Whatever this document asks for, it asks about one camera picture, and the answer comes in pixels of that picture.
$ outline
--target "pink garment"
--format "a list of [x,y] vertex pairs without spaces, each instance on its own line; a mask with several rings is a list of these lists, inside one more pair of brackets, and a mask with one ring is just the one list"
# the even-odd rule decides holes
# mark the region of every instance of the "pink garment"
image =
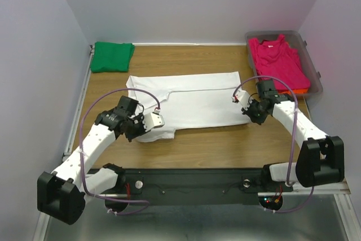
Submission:
[[[258,75],[279,78],[294,90],[311,86],[310,80],[302,72],[297,49],[289,47],[283,34],[276,41],[259,43],[257,38],[252,38],[248,42]],[[274,83],[277,90],[287,90],[281,83]]]

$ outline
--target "plastic bin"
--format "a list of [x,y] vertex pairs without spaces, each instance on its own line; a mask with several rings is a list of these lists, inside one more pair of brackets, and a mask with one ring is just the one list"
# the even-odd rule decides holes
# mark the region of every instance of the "plastic bin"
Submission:
[[307,93],[296,94],[296,96],[307,98],[312,95],[321,93],[323,89],[320,82],[320,73],[316,71],[310,55],[307,52],[307,43],[302,40],[301,35],[296,31],[254,31],[246,33],[245,38],[247,41],[248,62],[250,67],[253,69],[254,75],[257,75],[257,71],[254,66],[252,54],[250,53],[248,40],[252,38],[258,38],[259,42],[262,42],[263,40],[274,41],[278,38],[279,34],[285,35],[285,39],[289,43],[290,47],[297,49],[298,55],[300,56],[302,71],[311,82],[311,86]]

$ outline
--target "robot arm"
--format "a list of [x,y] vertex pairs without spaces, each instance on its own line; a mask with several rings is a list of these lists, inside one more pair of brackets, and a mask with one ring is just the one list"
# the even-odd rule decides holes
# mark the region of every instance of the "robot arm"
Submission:
[[[65,162],[51,173],[43,172],[37,181],[38,210],[65,223],[72,224],[81,215],[85,204],[93,197],[85,194],[81,179],[81,152],[84,172],[87,173],[103,151],[121,134],[132,139],[164,126],[164,120],[154,111],[135,116],[138,101],[122,96],[117,107],[99,114],[89,134],[83,140],[83,150],[78,147]],[[99,194],[124,182],[124,170],[107,164],[87,178],[87,188]]]
[[[262,124],[268,115],[276,118],[292,134],[294,101],[287,94],[279,94],[273,80],[257,83],[260,101],[250,100],[249,94],[239,90],[236,97],[243,114],[252,122]],[[344,169],[344,143],[339,137],[330,137],[318,129],[302,112],[297,112],[295,140],[300,147],[297,163],[292,163],[290,181],[304,187],[342,182]],[[265,166],[273,181],[285,181],[288,163]]]

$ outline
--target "wooden table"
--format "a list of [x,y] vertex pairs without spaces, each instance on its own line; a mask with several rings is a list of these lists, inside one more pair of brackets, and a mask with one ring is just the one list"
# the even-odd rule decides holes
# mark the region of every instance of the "wooden table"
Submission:
[[[98,73],[90,76],[82,115],[102,94],[125,87],[133,76],[174,76],[238,71],[241,80],[251,77],[245,46],[137,46],[128,73]],[[255,93],[255,82],[244,87]],[[117,105],[121,95],[100,101],[85,122],[86,135],[97,114]],[[300,109],[307,114],[304,100]],[[95,163],[100,168],[114,163],[124,168],[255,168],[289,159],[291,136],[275,119],[221,128],[186,129],[175,132],[173,140],[129,143],[125,137],[109,146]],[[74,148],[78,146],[78,136]],[[295,151],[297,160],[299,149]]]

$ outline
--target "green folded cloth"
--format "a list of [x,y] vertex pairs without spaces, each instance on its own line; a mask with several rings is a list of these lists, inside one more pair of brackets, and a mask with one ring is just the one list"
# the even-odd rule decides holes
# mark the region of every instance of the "green folded cloth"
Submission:
[[131,43],[96,42],[90,70],[93,73],[127,72],[133,52]]

